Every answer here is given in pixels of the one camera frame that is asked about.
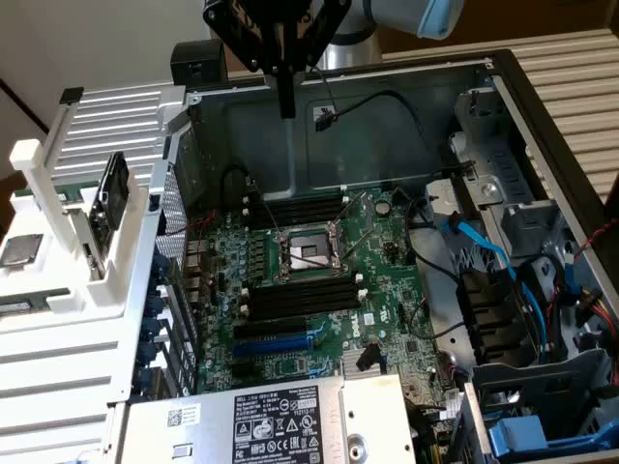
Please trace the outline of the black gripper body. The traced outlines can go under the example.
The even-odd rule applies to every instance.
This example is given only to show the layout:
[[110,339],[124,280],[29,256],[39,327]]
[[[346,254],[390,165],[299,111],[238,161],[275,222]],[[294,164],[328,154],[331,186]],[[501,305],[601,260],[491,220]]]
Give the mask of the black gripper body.
[[339,2],[319,1],[233,1],[232,31],[266,38],[263,29],[291,26],[294,38],[332,38],[339,28]]

